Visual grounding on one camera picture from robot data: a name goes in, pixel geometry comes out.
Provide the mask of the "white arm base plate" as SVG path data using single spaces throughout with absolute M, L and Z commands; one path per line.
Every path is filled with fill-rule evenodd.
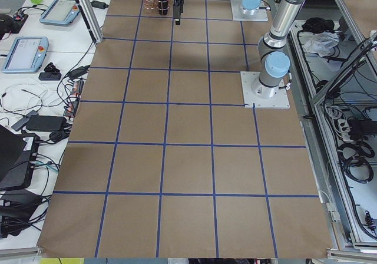
M 244 106 L 246 108 L 289 109 L 289 99 L 283 79 L 277 87 L 265 87 L 259 81 L 259 72 L 240 73 Z
M 234 21 L 267 22 L 267 8 L 262 0 L 230 0 Z

